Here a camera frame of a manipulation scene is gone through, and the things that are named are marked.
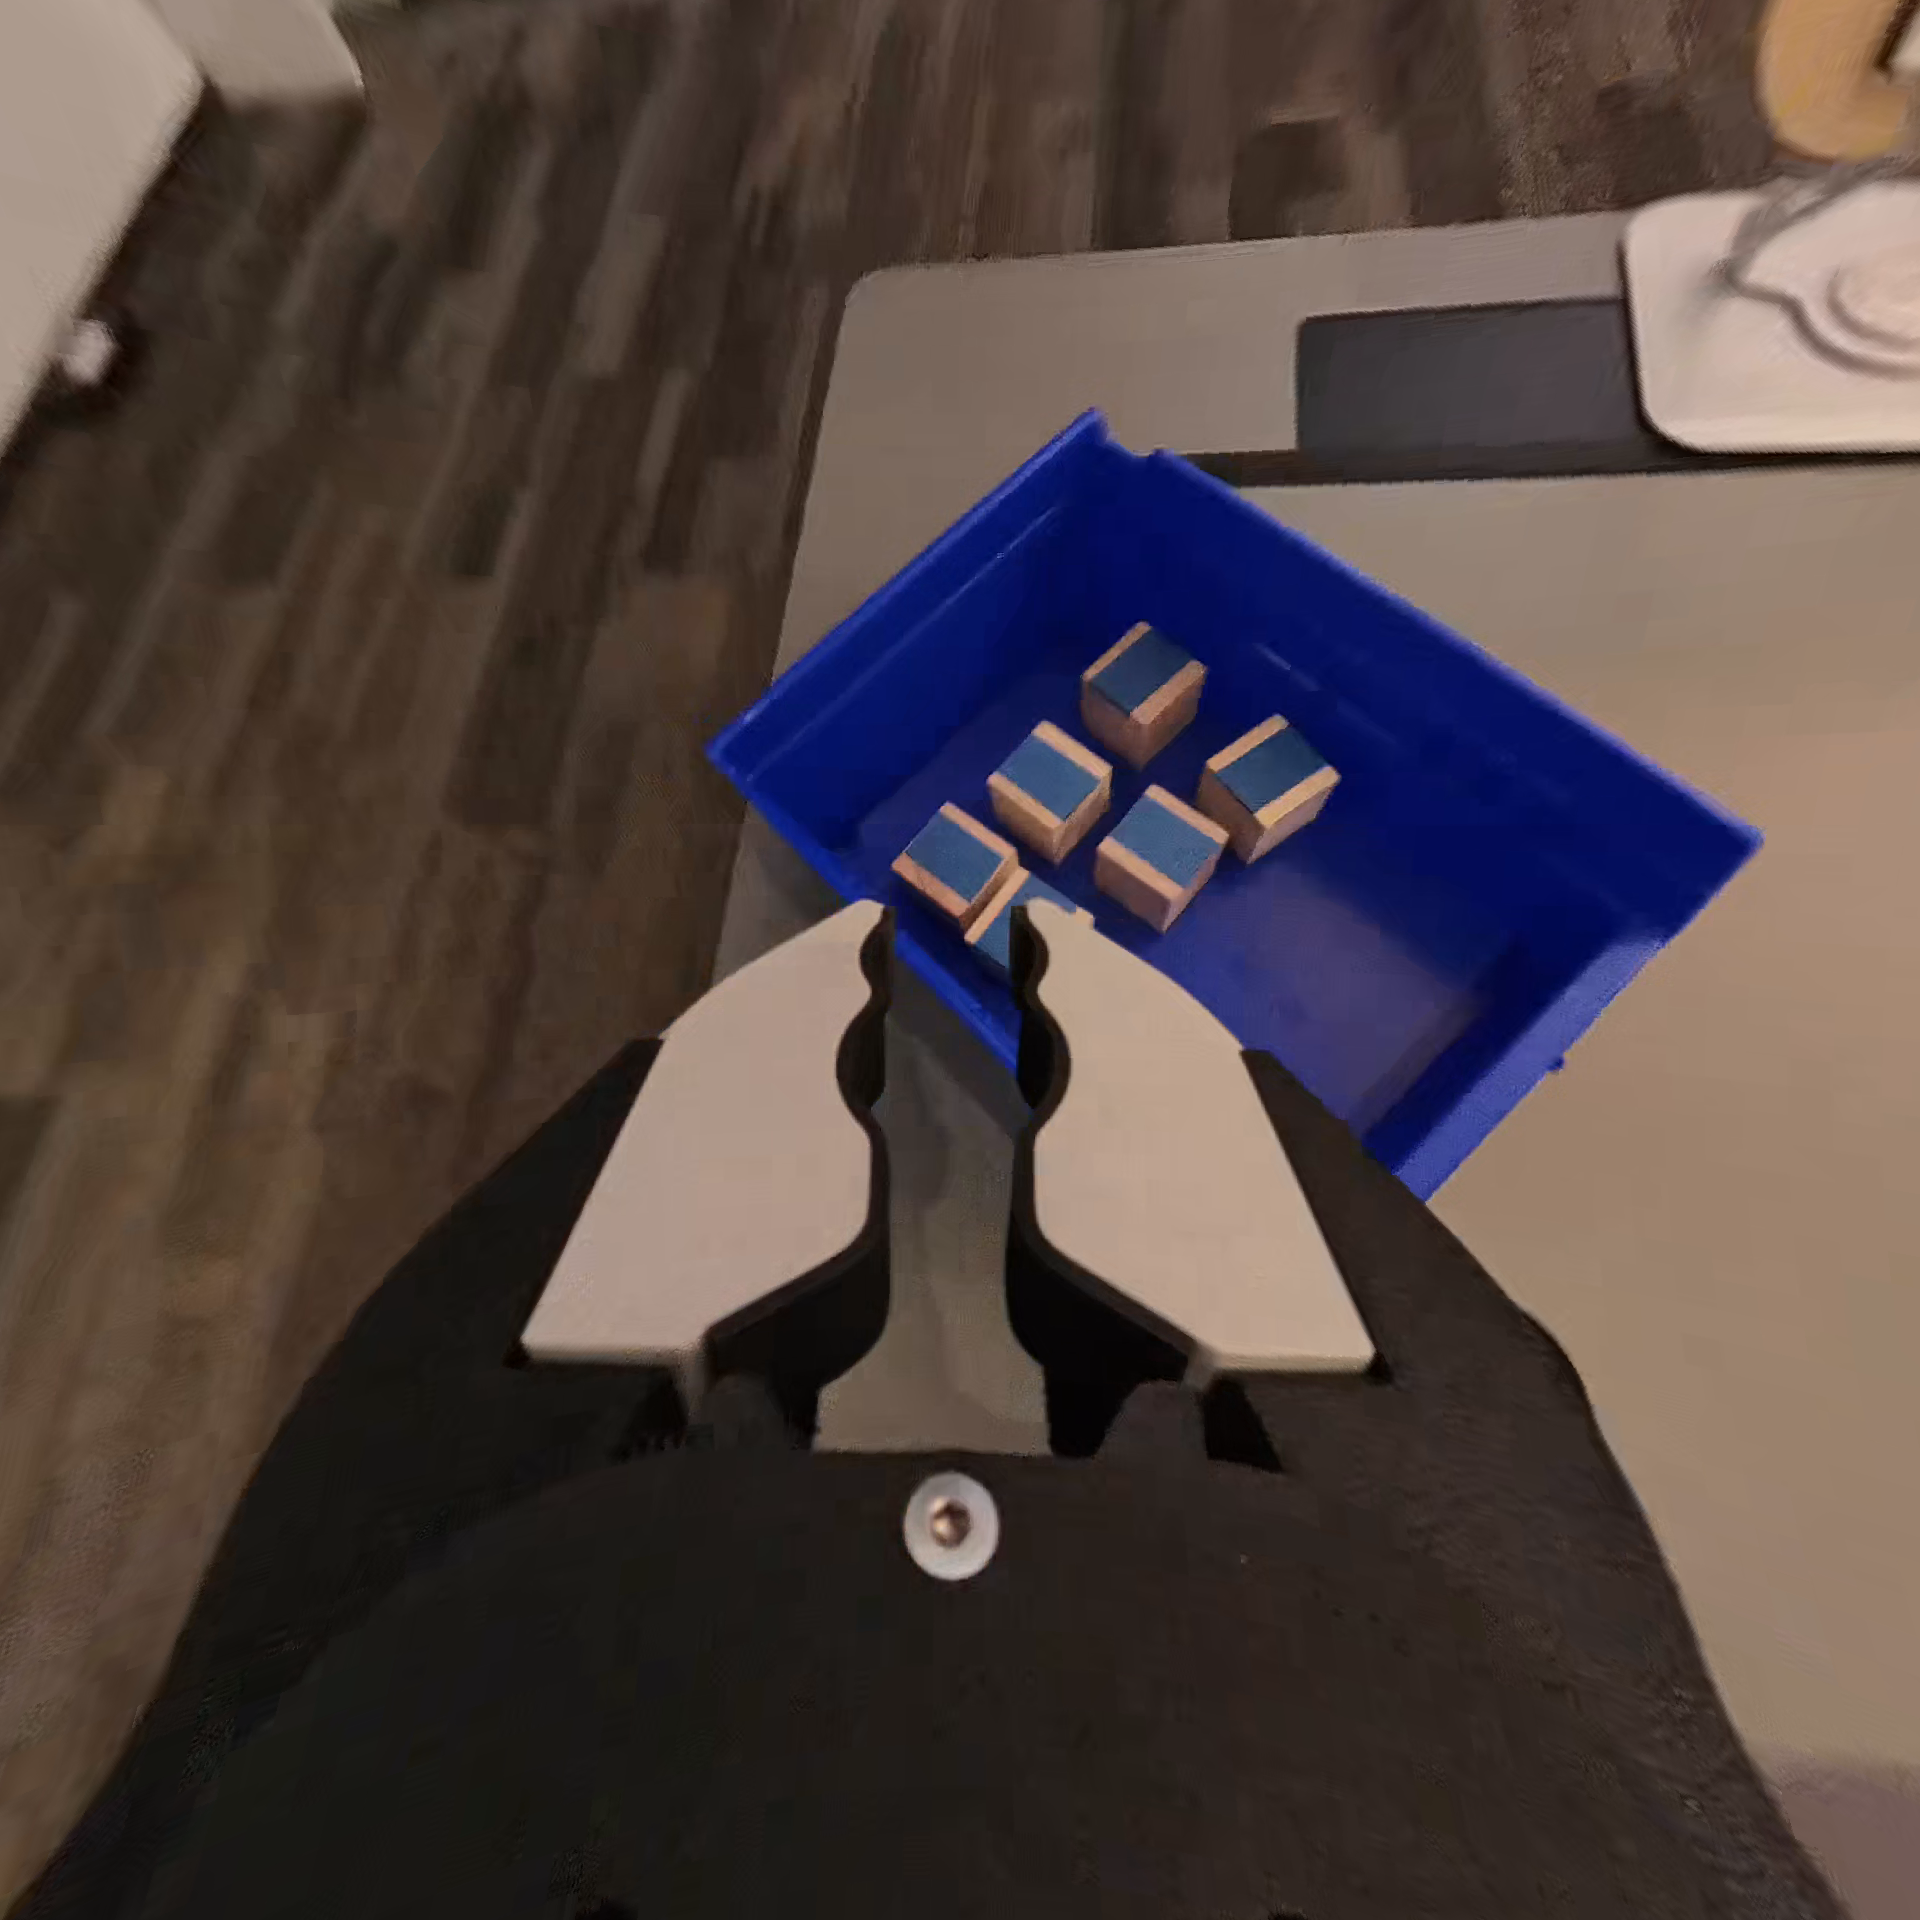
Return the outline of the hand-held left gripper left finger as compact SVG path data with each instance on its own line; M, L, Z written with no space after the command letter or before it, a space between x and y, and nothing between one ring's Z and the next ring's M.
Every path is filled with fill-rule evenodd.
M850 903L666 1027L519 1335L529 1361L847 1369L873 1347L894 933Z

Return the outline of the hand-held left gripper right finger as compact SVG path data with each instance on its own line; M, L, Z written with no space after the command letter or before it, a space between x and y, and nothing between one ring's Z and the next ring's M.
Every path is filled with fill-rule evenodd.
M1014 909L1020 1221L1196 1381L1359 1376L1375 1344L1246 1049L1058 903Z

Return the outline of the blue plastic bin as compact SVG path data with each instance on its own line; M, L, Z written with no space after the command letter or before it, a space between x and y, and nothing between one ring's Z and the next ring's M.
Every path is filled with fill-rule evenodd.
M712 765L1017 1067L1020 1002L894 876L938 805L977 810L1080 674L1146 621L1207 671L1142 772L1284 719L1338 781L1156 936L1092 877L1050 885L1269 1052L1407 1188L1436 1194L1760 851L1760 829L1170 451L1078 417L816 640L711 741Z

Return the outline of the group of taped wooden cubes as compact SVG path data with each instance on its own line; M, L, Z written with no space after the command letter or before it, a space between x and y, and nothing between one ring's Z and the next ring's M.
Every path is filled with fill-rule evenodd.
M1014 921L1025 907L1092 921L1047 877L1085 843L1097 892L1168 933L1224 856L1258 863L1312 826L1338 785L1333 761L1272 713L1205 761L1191 801L1146 785L1116 810L1117 765L1144 772L1196 721L1207 681L1199 656L1134 624L1082 671L1078 733L1047 721L1030 728L988 777L994 821L942 805L894 874L1001 981L1014 973Z

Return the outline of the white stand base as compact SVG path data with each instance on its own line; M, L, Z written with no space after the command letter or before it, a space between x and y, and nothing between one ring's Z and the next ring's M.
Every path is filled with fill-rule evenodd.
M1640 412L1701 453L1917 451L1917 188L1801 179L1637 210Z

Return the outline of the wooden clipboard sign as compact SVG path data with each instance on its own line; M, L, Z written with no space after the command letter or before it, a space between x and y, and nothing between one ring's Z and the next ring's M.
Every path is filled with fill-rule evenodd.
M1905 154L1916 139L1916 3L1765 3L1754 92L1791 157Z

